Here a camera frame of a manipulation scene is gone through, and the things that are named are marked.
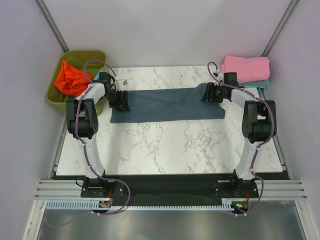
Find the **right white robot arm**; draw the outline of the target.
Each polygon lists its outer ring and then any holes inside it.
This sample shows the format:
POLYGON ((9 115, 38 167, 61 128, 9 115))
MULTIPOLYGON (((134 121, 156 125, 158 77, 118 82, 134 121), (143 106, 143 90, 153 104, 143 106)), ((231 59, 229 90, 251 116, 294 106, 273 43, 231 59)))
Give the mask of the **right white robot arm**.
POLYGON ((223 81, 209 82, 201 99, 208 103, 222 103, 229 100, 243 109, 241 131, 244 147, 240 161, 233 170, 229 183, 223 183, 226 190, 235 197, 256 197, 256 164, 260 148, 277 133, 276 103, 263 100, 245 88, 239 87, 237 74, 223 74, 223 81))

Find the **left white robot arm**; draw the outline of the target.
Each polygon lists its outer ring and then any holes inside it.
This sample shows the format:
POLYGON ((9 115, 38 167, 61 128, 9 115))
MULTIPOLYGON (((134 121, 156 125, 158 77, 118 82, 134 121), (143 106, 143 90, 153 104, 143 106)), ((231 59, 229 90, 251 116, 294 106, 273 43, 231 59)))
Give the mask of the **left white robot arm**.
POLYGON ((96 104, 101 98, 109 101, 109 107, 114 110, 130 110, 128 92, 117 90, 115 78, 107 72, 100 72, 80 96, 66 102, 67 130, 77 140, 85 162, 81 197, 122 198, 124 184, 114 179, 104 180, 107 176, 97 147, 99 120, 96 104))

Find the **grey-blue t shirt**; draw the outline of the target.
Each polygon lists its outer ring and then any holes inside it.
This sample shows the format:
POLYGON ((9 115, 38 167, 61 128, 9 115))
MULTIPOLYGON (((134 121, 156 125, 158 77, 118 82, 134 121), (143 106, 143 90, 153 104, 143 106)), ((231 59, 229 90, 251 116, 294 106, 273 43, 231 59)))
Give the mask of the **grey-blue t shirt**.
POLYGON ((201 83, 192 88, 132 90, 128 92, 129 111, 113 110, 110 122, 151 123, 225 118, 219 103, 202 101, 207 88, 201 83))

